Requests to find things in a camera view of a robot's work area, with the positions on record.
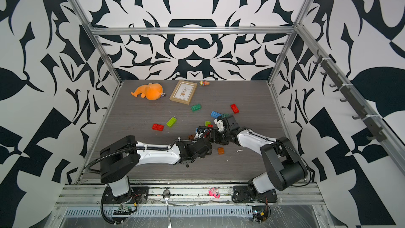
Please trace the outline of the blue lego brick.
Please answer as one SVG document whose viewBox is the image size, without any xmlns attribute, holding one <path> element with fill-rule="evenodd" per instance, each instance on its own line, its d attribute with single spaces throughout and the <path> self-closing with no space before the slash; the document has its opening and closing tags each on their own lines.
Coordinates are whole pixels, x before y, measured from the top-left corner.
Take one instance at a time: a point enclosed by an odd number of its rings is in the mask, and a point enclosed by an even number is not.
<svg viewBox="0 0 405 228">
<path fill-rule="evenodd" d="M 213 118 L 218 118 L 218 117 L 221 117 L 222 116 L 222 114 L 221 113 L 218 113 L 218 112 L 216 112 L 216 111 L 212 111 L 211 112 L 211 117 L 213 117 Z"/>
</svg>

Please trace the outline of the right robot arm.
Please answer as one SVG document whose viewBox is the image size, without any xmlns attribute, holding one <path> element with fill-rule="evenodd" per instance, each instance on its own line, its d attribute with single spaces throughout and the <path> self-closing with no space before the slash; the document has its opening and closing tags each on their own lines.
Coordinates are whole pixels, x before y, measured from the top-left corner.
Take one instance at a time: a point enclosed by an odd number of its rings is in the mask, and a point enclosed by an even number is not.
<svg viewBox="0 0 405 228">
<path fill-rule="evenodd" d="M 254 190 L 263 194 L 283 191 L 308 176 L 308 168 L 291 141 L 286 137 L 270 138 L 247 127 L 241 127 L 234 116 L 219 116 L 211 140 L 217 144 L 234 143 L 261 155 L 266 172 L 252 179 Z"/>
</svg>

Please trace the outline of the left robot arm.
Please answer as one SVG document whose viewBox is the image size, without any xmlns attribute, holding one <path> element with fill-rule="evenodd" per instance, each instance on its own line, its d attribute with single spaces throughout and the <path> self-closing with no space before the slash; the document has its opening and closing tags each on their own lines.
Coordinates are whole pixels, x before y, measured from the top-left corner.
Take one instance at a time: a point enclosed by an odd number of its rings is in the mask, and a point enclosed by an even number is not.
<svg viewBox="0 0 405 228">
<path fill-rule="evenodd" d="M 126 136 L 100 151 L 100 157 L 85 166 L 88 173 L 100 175 L 101 183 L 111 189 L 114 197 L 130 194 L 128 174 L 139 165 L 189 165 L 196 159 L 212 154 L 212 145 L 205 137 L 177 139 L 170 145 L 152 145 Z"/>
</svg>

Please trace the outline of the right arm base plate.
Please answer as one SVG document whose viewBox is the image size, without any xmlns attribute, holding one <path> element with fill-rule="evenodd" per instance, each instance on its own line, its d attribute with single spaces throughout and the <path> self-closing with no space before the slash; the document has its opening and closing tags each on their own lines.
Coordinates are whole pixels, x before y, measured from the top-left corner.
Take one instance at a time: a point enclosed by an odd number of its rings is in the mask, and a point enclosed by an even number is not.
<svg viewBox="0 0 405 228">
<path fill-rule="evenodd" d="M 275 190 L 259 193 L 256 189 L 254 189 L 253 185 L 234 186 L 232 201 L 234 203 L 276 203 L 277 194 Z"/>
</svg>

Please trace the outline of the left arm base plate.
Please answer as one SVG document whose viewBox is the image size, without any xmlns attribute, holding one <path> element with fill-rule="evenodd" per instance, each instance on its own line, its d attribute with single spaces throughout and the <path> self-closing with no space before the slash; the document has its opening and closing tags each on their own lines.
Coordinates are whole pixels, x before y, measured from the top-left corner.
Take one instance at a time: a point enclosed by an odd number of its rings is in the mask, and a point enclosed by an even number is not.
<svg viewBox="0 0 405 228">
<path fill-rule="evenodd" d="M 102 204 L 140 204 L 145 203 L 149 196 L 149 187 L 131 187 L 129 193 L 115 197 L 112 189 L 107 186 L 102 194 Z"/>
</svg>

